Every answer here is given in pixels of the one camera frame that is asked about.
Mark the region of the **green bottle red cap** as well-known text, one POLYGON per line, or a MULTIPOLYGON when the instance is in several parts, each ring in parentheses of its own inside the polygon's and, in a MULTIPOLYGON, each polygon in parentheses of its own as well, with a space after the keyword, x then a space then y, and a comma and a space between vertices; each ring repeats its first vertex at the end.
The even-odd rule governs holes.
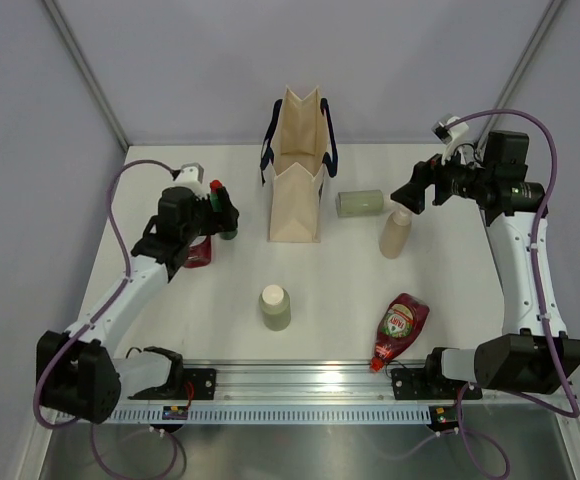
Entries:
POLYGON ((217 179, 210 182, 213 234, 223 240, 233 240, 238 233, 239 211, 232 204, 227 188, 217 179))

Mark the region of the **beige pump bottle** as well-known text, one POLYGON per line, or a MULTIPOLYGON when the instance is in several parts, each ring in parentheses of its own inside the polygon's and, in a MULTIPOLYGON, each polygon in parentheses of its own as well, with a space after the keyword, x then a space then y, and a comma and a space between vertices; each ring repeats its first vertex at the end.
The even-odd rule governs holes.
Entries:
POLYGON ((387 259, 396 259, 402 252, 412 227, 413 213, 398 204, 386 219, 379 240, 381 254, 387 259))

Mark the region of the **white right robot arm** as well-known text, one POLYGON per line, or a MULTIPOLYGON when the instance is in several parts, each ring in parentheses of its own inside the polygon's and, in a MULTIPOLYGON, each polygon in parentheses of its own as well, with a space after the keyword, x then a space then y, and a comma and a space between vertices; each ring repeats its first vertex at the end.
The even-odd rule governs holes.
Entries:
POLYGON ((547 262, 544 187, 526 179, 526 134, 493 131, 479 161, 465 163, 462 132, 437 127, 443 153, 417 163, 410 180, 391 195, 415 214, 453 196, 473 200, 485 231, 504 299, 502 333, 474 349, 437 347, 426 360, 424 388, 444 397, 459 381, 515 393, 552 394, 580 365, 580 340, 571 338, 558 311, 547 262))

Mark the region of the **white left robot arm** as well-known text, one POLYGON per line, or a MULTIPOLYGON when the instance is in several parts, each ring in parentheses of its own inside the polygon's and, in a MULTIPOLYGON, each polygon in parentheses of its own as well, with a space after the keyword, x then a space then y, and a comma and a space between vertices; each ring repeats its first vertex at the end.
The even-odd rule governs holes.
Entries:
POLYGON ((125 271, 109 296, 64 332, 48 331, 39 339, 33 411, 40 424, 46 422, 42 408, 101 424, 122 399, 190 394, 180 354, 151 346, 125 359, 112 355, 145 305, 184 266, 194 241, 236 231, 238 218, 217 180, 203 197, 185 186, 162 192, 156 214, 127 253, 125 271))

